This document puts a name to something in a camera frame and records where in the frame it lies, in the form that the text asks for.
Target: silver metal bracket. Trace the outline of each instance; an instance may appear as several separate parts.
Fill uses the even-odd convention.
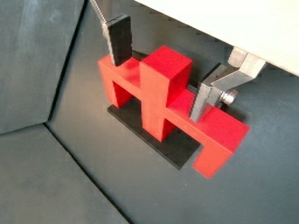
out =
[[[201,120],[207,104],[220,106],[224,102],[232,105],[240,95],[240,91],[234,87],[253,81],[268,62],[236,47],[229,63],[232,66],[220,65],[199,85],[191,108],[191,119],[195,122]]]
[[[115,66],[133,57],[131,17],[122,13],[118,0],[90,0],[102,23],[109,51]]]

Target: red h-shaped block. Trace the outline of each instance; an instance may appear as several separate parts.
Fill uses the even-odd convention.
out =
[[[114,66],[107,56],[98,63],[111,103],[121,108],[137,97],[142,101],[143,128],[159,141],[178,127],[202,143],[194,168],[212,178],[234,155],[249,126],[213,106],[198,122],[190,119],[193,61],[163,46],[142,62],[133,58]]]

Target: gray floor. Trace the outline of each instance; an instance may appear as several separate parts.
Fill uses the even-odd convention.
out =
[[[135,1],[122,3],[133,16],[139,52],[169,45],[205,69],[226,59],[229,45]],[[193,169],[201,149],[178,171],[109,114],[98,69],[107,53],[89,7],[50,125],[135,223],[298,224],[299,78],[270,67],[238,88],[242,94],[230,113],[252,131],[234,158],[207,180]]]
[[[0,136],[0,223],[127,223],[43,125]]]

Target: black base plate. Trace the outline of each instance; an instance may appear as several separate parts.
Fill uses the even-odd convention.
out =
[[[138,99],[133,99],[122,108],[111,105],[107,111],[181,170],[201,144],[179,129],[159,142],[143,129],[142,105]]]

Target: screw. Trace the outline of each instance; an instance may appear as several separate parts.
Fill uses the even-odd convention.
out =
[[[238,96],[240,96],[240,91],[236,88],[233,88],[228,92],[221,92],[220,101],[226,103],[230,106],[232,103],[237,100]]]

